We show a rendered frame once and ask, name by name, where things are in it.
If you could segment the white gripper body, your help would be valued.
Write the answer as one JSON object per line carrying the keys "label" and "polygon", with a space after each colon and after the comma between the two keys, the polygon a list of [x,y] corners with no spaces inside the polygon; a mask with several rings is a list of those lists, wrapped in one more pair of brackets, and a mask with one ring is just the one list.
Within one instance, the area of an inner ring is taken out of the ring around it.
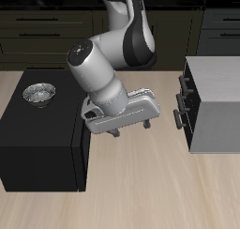
{"label": "white gripper body", "polygon": [[141,88],[127,94],[128,105],[122,113],[105,115],[87,96],[84,99],[84,121],[86,127],[94,134],[120,129],[147,119],[158,117],[160,107],[150,89]]}

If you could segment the white cabinet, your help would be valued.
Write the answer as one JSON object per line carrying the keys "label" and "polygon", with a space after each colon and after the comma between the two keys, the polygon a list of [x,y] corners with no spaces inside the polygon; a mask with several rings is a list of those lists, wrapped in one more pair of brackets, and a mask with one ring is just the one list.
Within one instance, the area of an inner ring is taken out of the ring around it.
{"label": "white cabinet", "polygon": [[180,95],[190,111],[179,117],[192,154],[240,154],[240,56],[188,56],[189,90]]}

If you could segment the black microwave oven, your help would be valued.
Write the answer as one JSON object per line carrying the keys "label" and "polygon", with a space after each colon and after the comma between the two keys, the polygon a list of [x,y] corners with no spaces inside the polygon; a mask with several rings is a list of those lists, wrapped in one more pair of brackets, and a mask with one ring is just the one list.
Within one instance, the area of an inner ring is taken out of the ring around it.
{"label": "black microwave oven", "polygon": [[[31,84],[56,88],[39,109],[23,98]],[[6,191],[84,191],[91,133],[86,94],[69,71],[26,71],[0,118],[0,179]]]}

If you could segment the silver speckled bowl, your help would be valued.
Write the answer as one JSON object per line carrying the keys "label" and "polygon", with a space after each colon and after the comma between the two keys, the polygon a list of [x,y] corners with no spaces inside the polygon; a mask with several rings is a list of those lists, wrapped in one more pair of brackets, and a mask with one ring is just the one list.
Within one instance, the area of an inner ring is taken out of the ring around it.
{"label": "silver speckled bowl", "polygon": [[31,84],[22,92],[22,97],[32,106],[44,108],[48,106],[55,96],[56,89],[52,84]]}

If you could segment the grey kitchen cupboard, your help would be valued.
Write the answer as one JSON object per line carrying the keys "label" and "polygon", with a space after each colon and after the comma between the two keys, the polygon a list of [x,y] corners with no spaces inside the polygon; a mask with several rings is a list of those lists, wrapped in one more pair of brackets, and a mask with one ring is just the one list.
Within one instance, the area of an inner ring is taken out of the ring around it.
{"label": "grey kitchen cupboard", "polygon": [[197,55],[240,56],[240,8],[204,12]]}

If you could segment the dark kitchen cupboards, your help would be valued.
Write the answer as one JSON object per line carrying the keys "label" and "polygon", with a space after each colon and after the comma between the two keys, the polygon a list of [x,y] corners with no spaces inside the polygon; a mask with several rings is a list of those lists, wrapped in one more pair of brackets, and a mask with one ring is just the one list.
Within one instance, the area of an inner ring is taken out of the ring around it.
{"label": "dark kitchen cupboards", "polygon": [[[156,43],[152,71],[181,70],[197,51],[201,10],[148,10]],[[0,10],[0,70],[65,69],[67,52],[109,30],[105,10]]]}

